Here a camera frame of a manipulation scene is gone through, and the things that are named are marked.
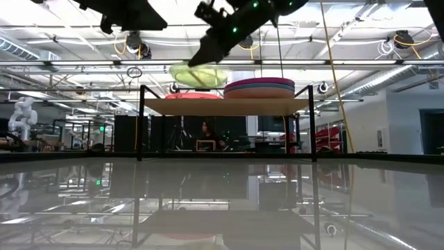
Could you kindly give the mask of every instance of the wall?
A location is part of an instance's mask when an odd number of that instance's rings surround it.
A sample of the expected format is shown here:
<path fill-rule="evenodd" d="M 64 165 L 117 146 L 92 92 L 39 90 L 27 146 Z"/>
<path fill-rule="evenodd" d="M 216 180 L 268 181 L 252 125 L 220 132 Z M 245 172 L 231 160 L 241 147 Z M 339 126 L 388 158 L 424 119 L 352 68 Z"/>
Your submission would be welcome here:
<path fill-rule="evenodd" d="M 423 154 L 420 110 L 444 108 L 443 97 L 442 94 L 387 95 L 391 153 Z"/>
<path fill-rule="evenodd" d="M 355 152 L 388 150 L 390 141 L 386 129 L 388 128 L 386 92 L 382 90 L 375 96 L 363 99 L 364 102 L 344 104 Z M 321 116 L 316 118 L 316 125 L 342 119 L 341 112 L 322 112 Z M 301 121 L 301 130 L 307 128 L 309 128 L 309 121 L 304 119 Z M 383 135 L 384 148 L 379 148 L 377 144 L 377 130 L 381 128 L 385 128 L 386 131 Z M 350 143 L 348 143 L 348 151 L 351 152 Z"/>

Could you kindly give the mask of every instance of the woman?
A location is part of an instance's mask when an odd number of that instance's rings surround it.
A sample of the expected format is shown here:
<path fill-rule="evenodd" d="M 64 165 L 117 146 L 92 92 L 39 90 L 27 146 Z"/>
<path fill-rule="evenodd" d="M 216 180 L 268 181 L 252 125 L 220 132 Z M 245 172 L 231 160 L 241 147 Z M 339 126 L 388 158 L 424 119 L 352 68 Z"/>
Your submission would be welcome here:
<path fill-rule="evenodd" d="M 225 142 L 223 140 L 219 140 L 216 133 L 214 132 L 213 127 L 208 121 L 204 121 L 202 123 L 202 132 L 203 136 L 200 140 L 213 140 L 216 142 L 217 149 L 223 149 L 225 147 Z"/>

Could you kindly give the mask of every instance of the shelf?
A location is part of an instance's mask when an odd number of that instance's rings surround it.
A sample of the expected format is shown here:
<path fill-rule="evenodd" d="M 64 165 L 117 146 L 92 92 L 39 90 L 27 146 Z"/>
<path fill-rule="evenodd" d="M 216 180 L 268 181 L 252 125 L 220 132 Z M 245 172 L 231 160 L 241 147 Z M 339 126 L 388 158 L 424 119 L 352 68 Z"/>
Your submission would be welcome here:
<path fill-rule="evenodd" d="M 308 106 L 306 99 L 145 99 L 161 115 L 291 115 Z"/>

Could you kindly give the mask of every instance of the glossy floor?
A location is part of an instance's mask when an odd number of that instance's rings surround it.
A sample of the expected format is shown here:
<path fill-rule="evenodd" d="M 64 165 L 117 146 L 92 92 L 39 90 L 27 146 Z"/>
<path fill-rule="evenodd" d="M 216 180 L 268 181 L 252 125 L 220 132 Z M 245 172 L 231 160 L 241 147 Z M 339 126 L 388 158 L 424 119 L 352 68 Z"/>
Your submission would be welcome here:
<path fill-rule="evenodd" d="M 348 249 L 444 249 L 444 172 L 435 167 L 276 159 L 2 164 L 0 245 L 339 250 L 347 235 Z"/>

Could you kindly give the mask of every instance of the ceiling light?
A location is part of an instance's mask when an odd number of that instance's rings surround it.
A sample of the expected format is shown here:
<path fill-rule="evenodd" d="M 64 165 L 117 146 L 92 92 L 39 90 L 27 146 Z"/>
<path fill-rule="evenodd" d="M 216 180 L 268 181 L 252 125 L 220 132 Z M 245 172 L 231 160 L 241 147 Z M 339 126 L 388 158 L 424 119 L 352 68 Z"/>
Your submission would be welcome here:
<path fill-rule="evenodd" d="M 48 100 L 48 102 L 65 102 L 65 103 L 75 103 L 75 102 L 82 102 L 82 100 Z"/>
<path fill-rule="evenodd" d="M 173 65 L 183 63 L 181 60 L 123 60 L 122 65 Z"/>
<path fill-rule="evenodd" d="M 112 56 L 113 58 L 117 58 L 117 59 L 119 59 L 119 60 L 122 60 L 122 58 L 121 58 L 120 56 L 116 55 L 116 54 L 112 54 L 111 56 Z"/>
<path fill-rule="evenodd" d="M 43 94 L 41 92 L 35 92 L 35 91 L 18 91 L 17 93 L 20 94 L 25 94 L 27 96 L 30 97 L 35 97 L 35 98 L 42 98 L 42 99 L 47 99 L 47 98 L 51 98 L 49 95 L 47 94 Z"/>
<path fill-rule="evenodd" d="M 229 65 L 243 65 L 243 64 L 254 64 L 254 60 L 222 60 L 219 64 L 229 64 Z"/>
<path fill-rule="evenodd" d="M 405 60 L 405 65 L 439 65 L 444 64 L 444 60 Z"/>
<path fill-rule="evenodd" d="M 44 63 L 38 61 L 0 62 L 0 66 L 44 66 Z"/>
<path fill-rule="evenodd" d="M 324 65 L 326 60 L 263 60 L 264 65 Z"/>
<path fill-rule="evenodd" d="M 61 107 L 61 108 L 71 108 L 68 105 L 64 105 L 63 103 L 54 103 L 54 104 Z"/>
<path fill-rule="evenodd" d="M 53 61 L 51 62 L 52 65 L 55 66 L 63 66 L 63 65 L 113 65 L 114 62 L 112 61 Z"/>
<path fill-rule="evenodd" d="M 391 65 L 396 60 L 334 60 L 335 65 Z"/>
<path fill-rule="evenodd" d="M 84 113 L 99 113 L 99 111 L 92 109 L 92 108 L 76 108 L 77 110 L 84 112 Z"/>

